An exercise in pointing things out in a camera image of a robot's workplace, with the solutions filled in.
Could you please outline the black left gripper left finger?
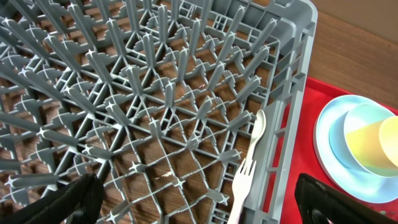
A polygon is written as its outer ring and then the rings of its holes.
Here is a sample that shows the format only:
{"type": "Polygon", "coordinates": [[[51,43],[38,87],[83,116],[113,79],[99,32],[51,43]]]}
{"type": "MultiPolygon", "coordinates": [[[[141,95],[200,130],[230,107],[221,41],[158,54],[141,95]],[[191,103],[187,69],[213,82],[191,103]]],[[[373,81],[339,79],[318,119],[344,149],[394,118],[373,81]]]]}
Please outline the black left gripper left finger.
{"type": "Polygon", "coordinates": [[[1,223],[72,223],[94,224],[100,214],[104,187],[96,174],[85,174],[50,195],[1,219],[1,223]]]}

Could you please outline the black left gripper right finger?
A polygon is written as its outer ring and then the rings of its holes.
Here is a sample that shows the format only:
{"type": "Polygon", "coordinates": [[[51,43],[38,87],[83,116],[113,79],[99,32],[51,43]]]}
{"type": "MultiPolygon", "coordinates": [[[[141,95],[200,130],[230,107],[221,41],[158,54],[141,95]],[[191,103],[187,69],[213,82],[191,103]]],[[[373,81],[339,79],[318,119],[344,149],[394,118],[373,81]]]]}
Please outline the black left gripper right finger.
{"type": "Polygon", "coordinates": [[[393,219],[306,173],[298,176],[294,195],[303,223],[395,224],[393,219]]]}

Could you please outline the white plastic fork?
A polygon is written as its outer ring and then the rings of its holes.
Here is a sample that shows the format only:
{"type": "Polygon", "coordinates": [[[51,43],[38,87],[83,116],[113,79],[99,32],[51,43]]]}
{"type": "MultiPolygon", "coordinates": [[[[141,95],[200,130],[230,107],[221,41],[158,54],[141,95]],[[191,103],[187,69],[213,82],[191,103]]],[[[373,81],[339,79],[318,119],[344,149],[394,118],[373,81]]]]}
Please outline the white plastic fork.
{"type": "Polygon", "coordinates": [[[238,167],[232,183],[234,202],[227,224],[239,223],[244,201],[251,189],[255,168],[256,161],[251,159],[244,159],[238,167]]]}

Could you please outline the white plastic spoon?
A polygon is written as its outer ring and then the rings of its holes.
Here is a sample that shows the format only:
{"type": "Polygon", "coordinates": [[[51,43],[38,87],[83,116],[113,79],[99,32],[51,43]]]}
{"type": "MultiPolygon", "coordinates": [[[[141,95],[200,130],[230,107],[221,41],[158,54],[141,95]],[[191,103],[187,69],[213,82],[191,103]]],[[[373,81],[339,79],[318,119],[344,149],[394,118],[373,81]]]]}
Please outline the white plastic spoon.
{"type": "Polygon", "coordinates": [[[253,159],[254,150],[258,141],[262,138],[266,130],[266,115],[263,110],[258,110],[256,113],[256,120],[251,134],[251,141],[249,144],[248,154],[246,159],[251,161],[253,159]]]}

